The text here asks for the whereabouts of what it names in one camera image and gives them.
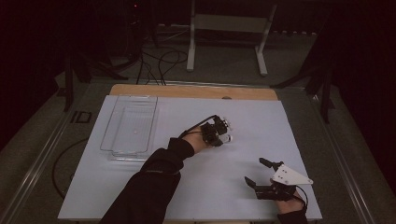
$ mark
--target floor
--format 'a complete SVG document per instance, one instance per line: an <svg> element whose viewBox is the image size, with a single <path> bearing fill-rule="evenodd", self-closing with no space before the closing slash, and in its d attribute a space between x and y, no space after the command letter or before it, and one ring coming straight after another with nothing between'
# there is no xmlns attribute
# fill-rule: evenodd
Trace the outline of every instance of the floor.
<svg viewBox="0 0 396 224"><path fill-rule="evenodd" d="M221 38L211 34L209 38L204 32L198 36L192 73L186 71L185 53L180 52L186 52L189 45L186 27L163 27L159 49L148 39L139 84L161 84L160 67L167 85L268 88L298 74L315 41L314 35L270 34L263 53L269 74L262 77L253 49L257 36L224 39L224 34ZM122 58L113 58L113 62L120 63ZM76 99L69 113L63 112L64 98L53 95L14 136L0 154L0 223L70 223L57 219L61 195L67 192L103 99L115 83L136 83L140 64L120 72L129 78L126 81L92 69L90 84L75 81ZM59 83L62 87L62 75ZM316 180L314 191L323 219L313 222L396 223L395 197L336 87L332 87L333 109L329 112L330 124L326 124L318 113L319 98L305 94L305 83L301 80L276 93L287 112L306 170ZM73 122L75 111L90 112L92 119Z"/></svg>

